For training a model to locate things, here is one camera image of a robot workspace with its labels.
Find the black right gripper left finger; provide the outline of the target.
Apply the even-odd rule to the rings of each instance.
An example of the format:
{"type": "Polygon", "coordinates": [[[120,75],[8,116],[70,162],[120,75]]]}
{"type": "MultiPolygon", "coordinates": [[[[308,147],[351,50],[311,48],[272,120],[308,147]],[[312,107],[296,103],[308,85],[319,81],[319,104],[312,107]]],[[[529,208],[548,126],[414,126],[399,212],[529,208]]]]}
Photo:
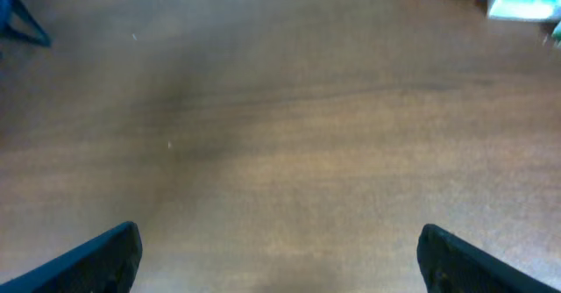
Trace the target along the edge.
{"type": "Polygon", "coordinates": [[[143,247],[138,226],[123,222],[63,255],[1,285],[1,293],[128,293],[143,247]]]}

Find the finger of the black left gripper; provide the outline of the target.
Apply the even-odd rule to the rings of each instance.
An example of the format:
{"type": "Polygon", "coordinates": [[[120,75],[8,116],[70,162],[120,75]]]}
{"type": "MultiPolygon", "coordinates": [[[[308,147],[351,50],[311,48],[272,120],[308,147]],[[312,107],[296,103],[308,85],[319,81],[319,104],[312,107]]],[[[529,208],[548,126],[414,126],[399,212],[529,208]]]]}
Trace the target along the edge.
{"type": "Polygon", "coordinates": [[[50,47],[51,38],[21,0],[1,0],[1,38],[50,47]]]}

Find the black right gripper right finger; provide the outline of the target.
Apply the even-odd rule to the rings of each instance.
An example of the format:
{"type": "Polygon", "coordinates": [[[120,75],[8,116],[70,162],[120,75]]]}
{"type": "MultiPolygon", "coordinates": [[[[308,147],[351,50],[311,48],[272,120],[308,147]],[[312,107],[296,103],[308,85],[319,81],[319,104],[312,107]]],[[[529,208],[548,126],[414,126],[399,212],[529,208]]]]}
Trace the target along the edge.
{"type": "Polygon", "coordinates": [[[438,225],[423,227],[416,257],[428,292],[560,293],[438,225]]]}

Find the green white soap box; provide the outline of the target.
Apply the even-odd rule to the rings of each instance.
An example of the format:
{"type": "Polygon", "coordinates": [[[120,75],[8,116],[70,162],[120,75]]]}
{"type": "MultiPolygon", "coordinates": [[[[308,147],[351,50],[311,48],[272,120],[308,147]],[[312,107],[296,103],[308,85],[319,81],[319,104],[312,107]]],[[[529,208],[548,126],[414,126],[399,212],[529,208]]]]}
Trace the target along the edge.
{"type": "Polygon", "coordinates": [[[555,41],[555,47],[561,47],[561,23],[558,23],[554,28],[551,37],[555,41]]]}

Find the small teal tissue pack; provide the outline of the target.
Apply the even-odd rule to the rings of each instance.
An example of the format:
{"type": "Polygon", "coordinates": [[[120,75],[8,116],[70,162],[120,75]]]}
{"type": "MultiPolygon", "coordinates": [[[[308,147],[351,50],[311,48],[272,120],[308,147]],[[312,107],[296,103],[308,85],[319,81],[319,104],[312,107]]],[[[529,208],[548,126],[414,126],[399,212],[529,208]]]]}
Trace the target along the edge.
{"type": "Polygon", "coordinates": [[[491,0],[487,16],[496,19],[558,21],[560,0],[491,0]]]}

